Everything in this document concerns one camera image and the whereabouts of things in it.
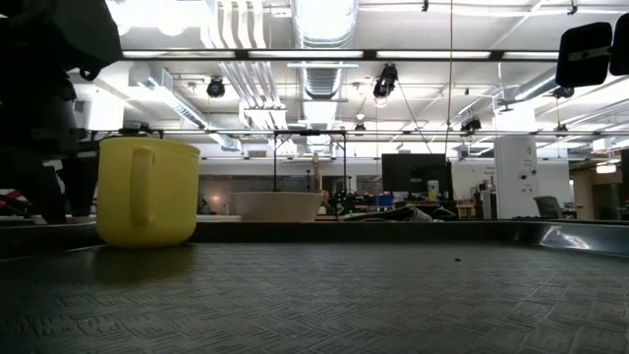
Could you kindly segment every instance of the diamond plate surface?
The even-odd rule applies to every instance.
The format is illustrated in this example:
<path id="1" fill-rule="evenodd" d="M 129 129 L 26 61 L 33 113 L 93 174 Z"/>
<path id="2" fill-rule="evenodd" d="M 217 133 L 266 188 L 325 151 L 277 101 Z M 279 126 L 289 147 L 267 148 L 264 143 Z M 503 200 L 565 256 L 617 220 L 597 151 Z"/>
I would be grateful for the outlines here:
<path id="1" fill-rule="evenodd" d="M 628 270 L 496 243 L 101 247 L 0 263 L 0 351 L 626 354 Z"/>

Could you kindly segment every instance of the white bowl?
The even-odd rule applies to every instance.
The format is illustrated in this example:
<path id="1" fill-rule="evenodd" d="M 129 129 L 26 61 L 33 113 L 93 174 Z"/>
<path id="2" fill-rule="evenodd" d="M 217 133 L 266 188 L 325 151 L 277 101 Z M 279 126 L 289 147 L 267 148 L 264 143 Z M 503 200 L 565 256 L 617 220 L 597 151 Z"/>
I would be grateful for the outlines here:
<path id="1" fill-rule="evenodd" d="M 321 199 L 316 193 L 242 192 L 231 194 L 231 207 L 243 221 L 315 221 Z"/>

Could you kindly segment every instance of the computer monitor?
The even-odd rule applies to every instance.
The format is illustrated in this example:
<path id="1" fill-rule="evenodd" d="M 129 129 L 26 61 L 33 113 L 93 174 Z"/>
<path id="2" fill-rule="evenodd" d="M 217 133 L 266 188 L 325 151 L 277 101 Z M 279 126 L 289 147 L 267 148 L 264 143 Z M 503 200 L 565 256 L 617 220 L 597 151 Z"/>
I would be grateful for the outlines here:
<path id="1" fill-rule="evenodd" d="M 439 182 L 439 193 L 452 198 L 452 169 L 442 153 L 384 153 L 382 189 L 385 192 L 426 193 L 428 181 Z"/>

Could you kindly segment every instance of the camera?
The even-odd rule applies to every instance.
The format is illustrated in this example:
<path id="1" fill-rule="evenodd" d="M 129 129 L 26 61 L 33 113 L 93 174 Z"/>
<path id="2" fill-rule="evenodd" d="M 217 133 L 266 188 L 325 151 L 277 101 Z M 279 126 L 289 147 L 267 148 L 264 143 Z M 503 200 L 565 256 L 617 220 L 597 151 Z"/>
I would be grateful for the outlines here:
<path id="1" fill-rule="evenodd" d="M 223 78 L 212 78 L 207 86 L 207 95 L 212 98 L 220 98 L 225 94 L 225 86 L 223 85 Z"/>

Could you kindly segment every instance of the yellow mug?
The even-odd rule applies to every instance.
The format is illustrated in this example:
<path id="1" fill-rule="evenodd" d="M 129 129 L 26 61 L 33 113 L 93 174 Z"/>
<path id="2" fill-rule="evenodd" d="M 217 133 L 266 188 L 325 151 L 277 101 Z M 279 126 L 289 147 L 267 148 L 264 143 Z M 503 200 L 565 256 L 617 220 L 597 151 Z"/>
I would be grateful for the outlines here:
<path id="1" fill-rule="evenodd" d="M 197 226 L 199 150 L 151 138 L 100 144 L 96 230 L 124 248 L 167 247 Z"/>

